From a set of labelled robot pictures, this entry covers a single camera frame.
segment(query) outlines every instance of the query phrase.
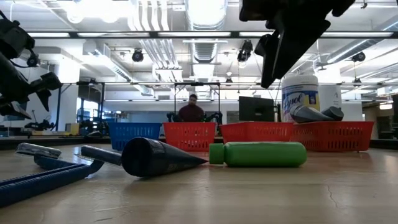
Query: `green bottle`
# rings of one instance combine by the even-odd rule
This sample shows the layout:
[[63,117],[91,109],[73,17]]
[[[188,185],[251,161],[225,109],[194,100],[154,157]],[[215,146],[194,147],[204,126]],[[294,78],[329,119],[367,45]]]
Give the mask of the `green bottle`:
[[299,167],[307,150],[299,142],[229,142],[210,144],[210,164],[230,167]]

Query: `wooden table surface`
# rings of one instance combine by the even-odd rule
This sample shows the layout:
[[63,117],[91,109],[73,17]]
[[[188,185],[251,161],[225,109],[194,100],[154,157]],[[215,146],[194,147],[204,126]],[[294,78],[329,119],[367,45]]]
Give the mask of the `wooden table surface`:
[[[78,146],[58,148],[82,162]],[[0,179],[40,171],[33,158],[0,151]],[[398,152],[310,153],[299,169],[203,165],[152,179],[104,166],[1,208],[0,223],[398,223]]]

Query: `person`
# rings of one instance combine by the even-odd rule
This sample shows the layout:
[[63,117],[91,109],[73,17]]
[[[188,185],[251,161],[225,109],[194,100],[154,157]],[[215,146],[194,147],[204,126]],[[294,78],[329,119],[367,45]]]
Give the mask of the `person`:
[[188,105],[182,107],[178,117],[184,122],[200,122],[205,112],[197,105],[198,97],[195,94],[189,96]]

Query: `green bottle cap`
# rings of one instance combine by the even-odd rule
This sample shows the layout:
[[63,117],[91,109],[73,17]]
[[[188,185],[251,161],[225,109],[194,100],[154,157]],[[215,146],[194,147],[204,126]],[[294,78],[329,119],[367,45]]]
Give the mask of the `green bottle cap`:
[[224,164],[224,144],[210,144],[209,163],[214,165]]

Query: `computer monitor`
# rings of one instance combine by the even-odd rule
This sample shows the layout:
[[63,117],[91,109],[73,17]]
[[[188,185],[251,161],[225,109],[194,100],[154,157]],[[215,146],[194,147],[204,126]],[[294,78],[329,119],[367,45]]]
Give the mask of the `computer monitor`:
[[240,96],[239,120],[274,122],[274,100]]

